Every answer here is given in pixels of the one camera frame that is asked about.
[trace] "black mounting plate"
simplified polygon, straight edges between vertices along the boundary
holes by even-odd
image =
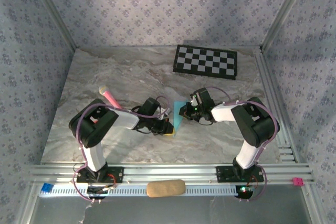
[[[107,167],[106,174],[112,174],[116,178],[116,183],[122,183],[124,176],[124,167]],[[76,183],[97,183],[95,179],[92,178],[90,172],[86,169],[82,169],[78,172]],[[113,184],[113,178],[110,176],[105,176],[99,183]]]
[[[237,178],[237,176],[234,174],[232,165],[217,166],[216,175],[218,183],[234,183],[234,182],[248,183],[252,175],[254,175],[257,178],[258,182],[264,182],[264,176],[262,175],[262,170],[260,167],[257,166],[255,166],[255,168],[250,173],[246,173],[246,175],[242,176],[242,178],[240,179]]]

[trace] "beige sponge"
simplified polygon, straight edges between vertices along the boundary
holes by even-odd
[[[168,197],[185,193],[185,182],[181,179],[149,182],[147,195],[152,198]]]

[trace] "aluminum frame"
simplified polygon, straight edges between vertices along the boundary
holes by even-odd
[[[281,131],[277,134],[276,141],[278,146],[289,145],[295,162],[301,163],[302,160],[296,149],[294,138],[289,128],[289,116],[286,110],[282,107],[282,96],[280,92],[275,88],[276,80],[270,73],[270,66],[265,58],[265,55],[261,53],[260,48],[254,48],[254,55],[257,61],[257,66],[260,72],[261,80],[263,82],[265,95],[267,98],[268,106],[272,113],[279,121]],[[328,223],[327,215],[321,203],[321,199],[318,195],[316,185],[305,185],[302,187],[302,193],[306,201],[306,205],[309,210],[309,215],[313,223]]]
[[[71,50],[71,52],[74,54],[76,51],[76,43],[74,39],[71,36],[71,33],[69,29],[67,28],[67,25],[64,23],[63,19],[61,18],[61,15],[59,11],[57,10],[55,4],[52,0],[41,0],[49,13],[50,17],[54,21],[55,26],[58,28],[60,34],[62,35],[62,38],[68,48]]]
[[[282,6],[279,9],[277,16],[275,17],[271,27],[262,42],[263,52],[267,52],[273,43],[274,38],[278,35],[283,23],[285,22],[289,12],[292,10],[296,0],[284,0]]]
[[[165,179],[183,179],[186,186],[207,186],[218,188],[222,185],[244,185],[245,183],[218,183],[216,166],[232,164],[109,164],[109,166],[123,166],[124,181],[118,187],[131,188],[146,186],[148,182]],[[30,223],[43,183],[67,185],[72,179],[73,168],[79,167],[76,162],[44,163],[30,167],[27,187],[18,212],[17,223]],[[267,184],[290,185],[293,177],[302,177],[306,185],[314,183],[313,175],[308,164],[263,164],[267,173]]]
[[[240,47],[253,49],[257,66],[263,82],[268,106],[277,117],[282,131],[275,139],[279,146],[281,164],[264,164],[268,177],[268,184],[286,185],[291,184],[293,177],[302,177],[305,185],[302,193],[309,211],[312,223],[327,223],[327,216],[318,196],[314,176],[308,164],[300,163],[300,157],[294,145],[293,137],[289,130],[289,119],[285,110],[281,107],[281,94],[275,89],[276,81],[272,78],[268,62],[258,47]],[[230,164],[110,164],[111,166],[121,165],[125,167],[124,183],[119,187],[145,186],[148,182],[164,179],[183,179],[186,185],[207,185],[218,186],[215,167]],[[18,223],[30,223],[34,212],[35,203],[40,194],[43,183],[56,185],[69,185],[73,174],[73,167],[79,167],[75,162],[43,163],[31,167],[31,184],[27,187],[23,196],[26,204],[18,211]],[[243,183],[231,183],[230,185],[241,185]]]

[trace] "gray marble surface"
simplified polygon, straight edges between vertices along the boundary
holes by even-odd
[[[148,97],[158,95],[168,97],[171,104],[189,100],[190,93],[205,86],[220,87],[235,100],[258,96],[266,102],[251,51],[238,51],[236,80],[173,73],[175,51],[176,47],[77,49],[42,162],[83,161],[68,123],[93,99],[105,100],[98,92],[98,87],[104,84],[123,108],[141,105]],[[219,91],[210,90],[210,94],[215,102],[227,101]],[[183,120],[175,137],[144,135],[112,127],[102,146],[111,163],[231,163],[242,143],[235,122],[202,126]],[[277,163],[278,160],[278,147],[275,142],[270,143],[260,161]]]

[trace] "checkerboard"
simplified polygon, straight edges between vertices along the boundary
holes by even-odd
[[[178,45],[173,71],[235,80],[237,52]]]

